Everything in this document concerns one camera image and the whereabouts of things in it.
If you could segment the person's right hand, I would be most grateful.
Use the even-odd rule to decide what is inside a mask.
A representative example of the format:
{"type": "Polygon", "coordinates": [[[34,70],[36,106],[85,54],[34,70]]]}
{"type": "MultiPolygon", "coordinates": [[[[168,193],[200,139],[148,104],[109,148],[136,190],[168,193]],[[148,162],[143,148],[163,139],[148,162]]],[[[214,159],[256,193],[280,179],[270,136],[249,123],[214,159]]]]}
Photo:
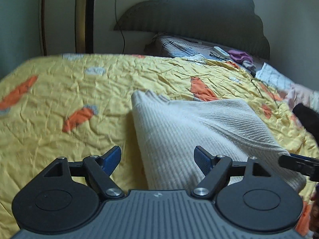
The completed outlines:
{"type": "Polygon", "coordinates": [[[316,184],[315,192],[311,197],[312,201],[312,209],[310,212],[310,221],[309,221],[309,230],[313,232],[312,238],[318,238],[318,214],[319,214],[319,208],[318,208],[318,184],[316,184]]]}

